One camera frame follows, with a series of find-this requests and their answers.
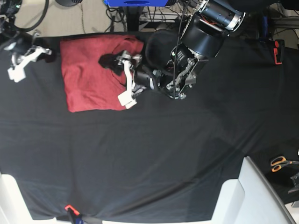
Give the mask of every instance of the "screw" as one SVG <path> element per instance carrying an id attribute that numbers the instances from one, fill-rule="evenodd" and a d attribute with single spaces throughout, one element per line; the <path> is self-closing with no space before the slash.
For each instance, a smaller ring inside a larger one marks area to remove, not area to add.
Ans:
<path id="1" fill-rule="evenodd" d="M 180 99 L 185 99 L 187 96 L 186 96 L 186 94 L 184 94 L 184 93 L 181 93 L 180 95 L 179 95 L 179 98 Z"/>

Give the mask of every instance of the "black cylindrical motor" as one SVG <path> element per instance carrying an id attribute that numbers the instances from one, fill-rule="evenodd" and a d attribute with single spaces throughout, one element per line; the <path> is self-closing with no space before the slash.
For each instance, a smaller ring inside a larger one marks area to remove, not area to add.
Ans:
<path id="1" fill-rule="evenodd" d="M 241 18 L 240 15 L 237 15 L 213 0 L 209 0 L 200 13 L 230 31 L 235 28 Z"/>
<path id="2" fill-rule="evenodd" d="M 21 8 L 22 0 L 0 0 L 0 15 L 14 15 Z"/>
<path id="3" fill-rule="evenodd" d="M 178 70 L 184 70 L 188 65 L 188 58 L 194 58 L 194 55 L 184 44 L 178 46 L 178 55 L 176 60 L 175 60 L 175 56 L 176 56 L 176 48 L 174 48 L 171 51 L 170 57 L 172 61 L 175 61 L 177 63 L 176 66 Z"/>
<path id="4" fill-rule="evenodd" d="M 216 57 L 222 47 L 228 31 L 214 29 L 201 21 L 200 14 L 192 17 L 181 40 L 184 45 L 205 57 Z"/>

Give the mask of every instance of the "red cloth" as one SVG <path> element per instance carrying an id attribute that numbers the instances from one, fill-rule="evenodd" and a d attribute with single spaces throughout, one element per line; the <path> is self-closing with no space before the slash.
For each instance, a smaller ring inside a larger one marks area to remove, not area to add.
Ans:
<path id="1" fill-rule="evenodd" d="M 126 76 L 120 77 L 98 63 L 105 54 L 127 50 L 140 54 L 143 43 L 131 35 L 100 35 L 60 42 L 61 70 L 69 111 L 125 110 L 118 95 L 126 90 Z"/>

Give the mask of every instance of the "black cable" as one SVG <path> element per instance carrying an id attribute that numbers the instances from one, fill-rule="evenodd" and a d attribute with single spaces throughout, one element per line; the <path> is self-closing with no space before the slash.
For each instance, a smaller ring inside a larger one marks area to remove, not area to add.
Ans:
<path id="1" fill-rule="evenodd" d="M 84 12 L 83 12 L 83 5 L 82 5 L 82 3 L 81 3 L 81 4 L 78 4 L 78 7 L 81 9 L 81 23 L 82 23 L 82 29 L 83 29 L 83 32 L 86 34 L 86 31 L 85 31 L 85 25 L 84 25 Z"/>
<path id="2" fill-rule="evenodd" d="M 291 15 L 291 16 L 285 16 L 285 17 L 279 17 L 278 19 L 276 20 L 283 20 L 283 19 L 287 19 L 287 18 L 298 18 L 299 16 L 297 15 Z"/>
<path id="3" fill-rule="evenodd" d="M 123 31 L 127 32 L 127 23 L 125 20 L 122 20 L 122 25 L 123 25 Z"/>
<path id="4" fill-rule="evenodd" d="M 111 25 L 104 31 L 104 33 L 107 32 L 110 28 L 111 28 Z"/>
<path id="5" fill-rule="evenodd" d="M 155 20 L 156 10 L 157 10 L 157 7 L 155 7 L 154 16 L 153 16 L 153 21 Z"/>
<path id="6" fill-rule="evenodd" d="M 279 4 L 276 3 L 276 5 L 277 5 L 277 10 L 278 10 L 278 12 L 280 13 L 280 15 L 281 15 L 282 17 L 285 17 L 285 14 L 283 14 L 282 12 L 280 12 Z"/>
<path id="7" fill-rule="evenodd" d="M 178 17 L 179 17 L 179 18 L 181 18 L 181 15 L 180 15 L 178 12 L 174 11 L 174 10 L 173 10 L 173 9 L 171 9 L 170 7 L 165 7 L 165 8 L 168 8 L 170 11 L 172 11 L 172 12 L 176 13 L 176 14 L 178 15 Z"/>
<path id="8" fill-rule="evenodd" d="M 185 7 L 186 6 L 186 3 L 187 3 L 187 0 L 181 0 L 181 1 L 178 1 L 178 4 L 179 4 L 179 2 L 182 2 L 183 3 L 183 7 Z"/>
<path id="9" fill-rule="evenodd" d="M 107 9 L 106 9 L 106 15 L 107 15 L 107 17 L 108 17 L 110 20 L 112 20 L 112 15 L 111 15 L 111 13 L 113 13 L 113 12 L 117 12 L 117 14 L 119 14 L 119 16 L 120 16 L 120 20 L 119 20 L 119 21 L 115 20 L 114 22 L 116 22 L 116 23 L 123 22 L 123 20 L 124 20 L 124 18 L 125 18 L 125 14 L 124 14 L 123 12 L 121 12 L 121 10 L 120 10 L 119 8 L 110 8 L 110 7 L 107 6 L 107 5 L 106 5 L 106 7 L 107 7 Z"/>
<path id="10" fill-rule="evenodd" d="M 29 31 L 34 30 L 35 28 L 37 28 L 42 23 L 44 18 L 46 17 L 46 14 L 47 14 L 47 11 L 48 11 L 48 8 L 49 8 L 49 2 L 50 2 L 50 0 L 46 0 L 45 6 L 43 8 L 42 16 L 39 18 L 39 20 L 36 22 L 36 24 L 34 24 L 33 26 L 31 26 L 29 28 L 19 28 L 14 24 L 13 24 L 13 27 L 15 29 L 17 29 L 18 31 L 20 31 L 20 32 L 29 32 Z"/>
<path id="11" fill-rule="evenodd" d="M 150 18 L 150 21 L 153 22 L 153 20 L 151 19 L 151 15 L 150 15 L 150 7 L 148 7 L 148 11 L 149 11 L 149 18 Z"/>
<path id="12" fill-rule="evenodd" d="M 294 29 L 286 28 L 286 29 L 280 30 L 279 32 L 277 32 L 277 33 L 275 33 L 275 34 L 278 35 L 278 34 L 280 34 L 280 33 L 283 33 L 283 32 L 285 32 L 285 31 L 287 31 L 287 30 L 292 30 L 292 31 L 296 34 L 297 39 L 299 40 L 299 36 L 298 36 L 298 34 L 296 33 L 296 31 L 295 31 Z"/>
<path id="13" fill-rule="evenodd" d="M 166 21 L 166 16 L 165 16 L 165 14 L 162 12 L 161 7 L 159 7 L 158 10 L 160 11 L 161 16 L 162 16 L 162 17 L 164 16 L 164 20 Z"/>
<path id="14" fill-rule="evenodd" d="M 174 68 L 173 68 L 173 98 L 176 97 L 176 64 L 177 64 L 177 54 L 178 54 L 178 45 L 179 45 L 179 41 L 180 41 L 180 32 L 181 32 L 181 28 L 182 28 L 182 23 L 183 23 L 183 19 L 184 19 L 184 15 L 187 11 L 188 5 L 190 4 L 191 0 L 188 0 L 183 13 L 182 13 L 182 18 L 181 18 L 181 22 L 179 23 L 179 28 L 178 28 L 178 42 L 177 42 L 177 47 L 176 47 L 176 52 L 175 52 L 175 56 L 174 56 Z"/>

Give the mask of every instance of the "red clamp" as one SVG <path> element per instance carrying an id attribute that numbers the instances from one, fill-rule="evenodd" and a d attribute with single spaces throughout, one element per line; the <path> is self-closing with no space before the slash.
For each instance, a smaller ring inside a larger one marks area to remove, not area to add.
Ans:
<path id="1" fill-rule="evenodd" d="M 70 204 L 67 205 L 64 209 L 67 210 L 67 211 L 69 211 L 69 212 L 72 212 L 72 213 L 75 214 L 76 216 L 79 216 L 79 215 L 80 215 L 80 212 L 78 212 L 76 209 L 74 209 L 74 207 L 71 206 Z"/>
<path id="2" fill-rule="evenodd" d="M 285 41 L 276 40 L 274 48 L 274 62 L 275 64 L 282 64 L 285 54 Z"/>

